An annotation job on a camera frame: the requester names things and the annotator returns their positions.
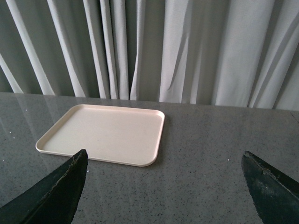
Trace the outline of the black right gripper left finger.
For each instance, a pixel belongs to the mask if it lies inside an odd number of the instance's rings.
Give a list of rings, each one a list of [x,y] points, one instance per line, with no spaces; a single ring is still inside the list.
[[[2,224],[70,224],[76,213],[87,172],[82,149],[23,194],[0,209]]]

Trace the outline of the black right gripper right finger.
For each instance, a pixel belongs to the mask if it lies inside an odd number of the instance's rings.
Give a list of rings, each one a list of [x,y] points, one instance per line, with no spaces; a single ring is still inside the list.
[[[299,222],[299,183],[246,151],[241,161],[243,175],[254,206],[264,224]]]

